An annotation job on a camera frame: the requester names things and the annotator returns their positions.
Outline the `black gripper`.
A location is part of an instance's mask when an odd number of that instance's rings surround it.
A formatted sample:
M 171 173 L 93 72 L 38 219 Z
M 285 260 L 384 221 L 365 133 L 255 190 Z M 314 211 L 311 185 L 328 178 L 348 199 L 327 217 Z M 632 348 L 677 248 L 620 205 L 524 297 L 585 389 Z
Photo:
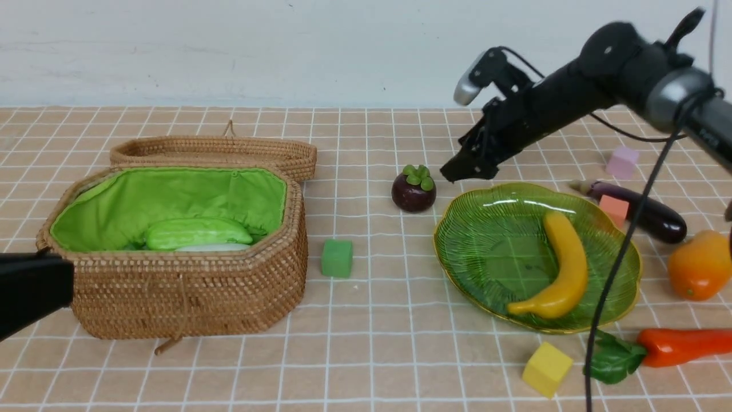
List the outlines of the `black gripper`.
M 492 180 L 499 165 L 539 139 L 578 119 L 578 78 L 550 76 L 507 97 L 494 98 L 483 117 L 461 138 L 459 151 L 441 167 L 450 183 Z

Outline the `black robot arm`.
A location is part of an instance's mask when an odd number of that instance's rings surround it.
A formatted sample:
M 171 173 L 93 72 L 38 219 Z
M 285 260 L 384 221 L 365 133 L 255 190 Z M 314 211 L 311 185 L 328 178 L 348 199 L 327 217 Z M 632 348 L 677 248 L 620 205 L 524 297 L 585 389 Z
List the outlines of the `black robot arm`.
M 538 81 L 510 63 L 507 47 L 487 49 L 461 76 L 454 101 L 469 105 L 491 85 L 503 98 L 483 106 L 483 117 L 459 139 L 460 149 L 442 166 L 442 176 L 452 183 L 494 179 L 502 162 L 531 144 L 618 104 L 662 133 L 687 134 L 730 169 L 730 103 L 712 75 L 677 49 L 704 13 L 688 13 L 666 42 L 647 42 L 628 22 L 608 23 L 574 60 Z

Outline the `black second robot arm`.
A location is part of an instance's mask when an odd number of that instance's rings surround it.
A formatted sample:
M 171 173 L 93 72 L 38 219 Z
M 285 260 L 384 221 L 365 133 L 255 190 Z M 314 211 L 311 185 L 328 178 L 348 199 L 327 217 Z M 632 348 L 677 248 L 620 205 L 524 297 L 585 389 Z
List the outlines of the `black second robot arm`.
M 75 266 L 50 252 L 1 254 L 1 339 L 70 307 Z

